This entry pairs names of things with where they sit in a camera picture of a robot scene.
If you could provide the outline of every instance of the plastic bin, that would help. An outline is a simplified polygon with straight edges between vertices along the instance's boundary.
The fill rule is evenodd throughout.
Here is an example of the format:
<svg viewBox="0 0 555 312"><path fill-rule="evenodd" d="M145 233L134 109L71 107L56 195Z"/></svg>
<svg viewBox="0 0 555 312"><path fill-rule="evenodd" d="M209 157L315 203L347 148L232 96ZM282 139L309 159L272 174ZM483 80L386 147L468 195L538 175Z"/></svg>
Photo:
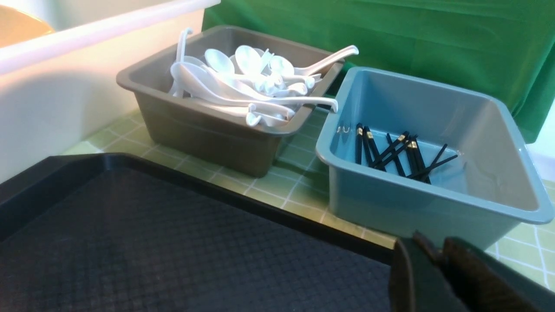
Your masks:
<svg viewBox="0 0 555 312"><path fill-rule="evenodd" d="M554 217L546 190L506 106L487 95L372 68L355 67L337 94L316 144L330 166L330 209L338 217L398 236L418 230L442 245L458 236L486 249L519 222ZM355 128L368 125L378 148L386 133L419 135L430 165L444 143L431 184L354 162ZM405 154L400 157L408 170Z"/></svg>
<svg viewBox="0 0 555 312"><path fill-rule="evenodd" d="M309 66L326 52L247 29L218 26L187 40L186 54L204 60L204 51L216 48L231 56L238 46L248 44L270 49L297 67ZM134 64L117 75L117 83L135 93L145 125L153 141L209 162L254 177L263 177L278 151L283 137L295 134L315 105L304 105L282 127L258 125L250 128L244 118L230 116L203 106L194 98L179 99L168 94L177 44ZM322 81L310 96L323 96L343 67L335 63L321 71Z"/></svg>

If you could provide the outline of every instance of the green cloth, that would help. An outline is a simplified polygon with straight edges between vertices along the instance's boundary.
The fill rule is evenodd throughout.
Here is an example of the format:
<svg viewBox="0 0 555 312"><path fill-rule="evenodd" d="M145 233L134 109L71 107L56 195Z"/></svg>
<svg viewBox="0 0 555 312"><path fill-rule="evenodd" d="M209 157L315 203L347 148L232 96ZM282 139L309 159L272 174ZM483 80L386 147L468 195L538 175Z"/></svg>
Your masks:
<svg viewBox="0 0 555 312"><path fill-rule="evenodd" d="M351 66L489 94L527 143L555 97L555 0L222 0L203 29L221 24L327 51L355 44Z"/></svg>

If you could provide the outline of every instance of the chopstick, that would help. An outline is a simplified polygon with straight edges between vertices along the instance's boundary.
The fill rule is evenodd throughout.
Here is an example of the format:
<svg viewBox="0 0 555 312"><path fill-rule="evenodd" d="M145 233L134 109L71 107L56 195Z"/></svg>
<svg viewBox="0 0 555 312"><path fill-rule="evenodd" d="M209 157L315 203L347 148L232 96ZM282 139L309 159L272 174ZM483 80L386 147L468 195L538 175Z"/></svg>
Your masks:
<svg viewBox="0 0 555 312"><path fill-rule="evenodd" d="M402 151L404 151L407 147L408 147L408 141L405 141L403 143L403 145L401 145L401 147L399 149L396 149L393 151L393 153L391 153L391 155L389 157L387 157L386 159L384 159L380 165L384 166L387 165L389 162L391 162L392 160L395 159L395 157L397 157L399 154L401 154Z"/></svg>
<svg viewBox="0 0 555 312"><path fill-rule="evenodd" d="M386 135L386 138L389 145L393 144L389 133ZM393 162L395 162L395 167L397 167L397 173L402 177L406 177L405 170L403 170L403 165L401 164L401 160L399 160L399 155L396 155L395 158L393 158Z"/></svg>
<svg viewBox="0 0 555 312"><path fill-rule="evenodd" d="M446 158L446 159L444 159L444 160L442 160L442 161L440 161L440 162L438 162L438 163L435 163L434 165L431 165L431 166L427 167L426 169L424 169L424 170L422 170L422 171L420 171L420 172L413 173L413 174L409 175L407 178L413 179L413 178L415 178L415 177L417 177L417 176L419 176L419 175L423 175L423 174L429 173L430 171L436 169L437 167L439 167L439 166L441 166L441 165L443 165L443 164L445 164L445 163L448 163L448 162L452 161L453 159L455 159L455 158L457 158L457 157L458 157L458 155L453 155L453 156L451 156L451 157L449 157L449 158Z"/></svg>
<svg viewBox="0 0 555 312"><path fill-rule="evenodd" d="M372 163L372 155L370 154L370 144L368 143L367 136L366 127L364 127L362 130L362 143L364 147L364 155L366 156L366 164L370 165Z"/></svg>
<svg viewBox="0 0 555 312"><path fill-rule="evenodd" d="M362 124L356 125L355 163L362 164Z"/></svg>
<svg viewBox="0 0 555 312"><path fill-rule="evenodd" d="M403 142L407 136L408 136L408 131L405 131L405 132L403 132L403 134L399 135L399 137L380 154L380 159L383 159L385 156L387 156L389 153L391 153L393 150L395 150L397 145L399 145L399 143ZM375 168L376 165L378 165L381 162L382 161L376 159L376 160L374 160L373 163L370 164L370 167Z"/></svg>
<svg viewBox="0 0 555 312"><path fill-rule="evenodd" d="M432 163L430 164L430 166L433 166L437 163L437 161L440 159L441 155L443 154L443 152L445 152L445 149L447 148L447 144L444 144L443 147L441 147L439 153L437 153L436 157L433 159ZM424 174L423 176L420 177L420 181L422 181L424 179L424 177L428 177L430 175L430 172Z"/></svg>
<svg viewBox="0 0 555 312"><path fill-rule="evenodd" d="M364 133L365 133L365 135L363 135L363 140L365 142L365 145L370 146L370 150L372 151L372 155L374 155L374 161L376 161L376 160L381 161L382 159L380 157L380 152L378 151L378 146L376 145L376 141L374 140L374 135L372 134L372 131L370 131L369 127L364 127ZM377 165L374 168L376 168L378 170L381 170L381 171L385 171L385 167L381 166L381 165Z"/></svg>
<svg viewBox="0 0 555 312"><path fill-rule="evenodd" d="M416 157L414 154L414 150L416 148L416 143L412 137L407 138L408 147L407 147L407 158L408 164L411 167L411 173L415 173L419 171L418 165L416 164Z"/></svg>
<svg viewBox="0 0 555 312"><path fill-rule="evenodd" d="M422 152L420 151L420 146L418 145L418 140L414 140L415 149L413 150L413 155L416 159L416 165L418 166L418 170L426 169L426 164L424 163L424 158L422 157ZM430 178L428 176L423 177L420 181L426 182L428 184L432 184Z"/></svg>

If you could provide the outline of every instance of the countertop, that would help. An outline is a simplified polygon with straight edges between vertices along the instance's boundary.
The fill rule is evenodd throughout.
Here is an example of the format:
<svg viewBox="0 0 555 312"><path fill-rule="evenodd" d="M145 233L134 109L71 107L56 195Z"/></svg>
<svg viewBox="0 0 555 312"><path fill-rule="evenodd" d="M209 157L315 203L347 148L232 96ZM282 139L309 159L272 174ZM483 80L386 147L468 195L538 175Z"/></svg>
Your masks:
<svg viewBox="0 0 555 312"><path fill-rule="evenodd" d="M193 175L261 202L392 248L395 237L336 218L328 212L328 169L314 147L326 114L315 111L284 147L268 175L260 179L205 162L154 143L140 111L119 119L64 154L125 152ZM555 183L545 181L555 202ZM487 252L514 270L555 291L555 222L521 224Z"/></svg>

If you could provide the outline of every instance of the black plastic tray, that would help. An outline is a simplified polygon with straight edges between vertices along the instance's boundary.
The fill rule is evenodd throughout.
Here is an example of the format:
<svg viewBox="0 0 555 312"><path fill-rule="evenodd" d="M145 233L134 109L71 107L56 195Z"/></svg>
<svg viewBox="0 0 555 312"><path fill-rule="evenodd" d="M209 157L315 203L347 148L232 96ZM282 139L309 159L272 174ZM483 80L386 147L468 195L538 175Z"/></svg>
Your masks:
<svg viewBox="0 0 555 312"><path fill-rule="evenodd" d="M389 311L392 252L125 154L0 185L0 311Z"/></svg>

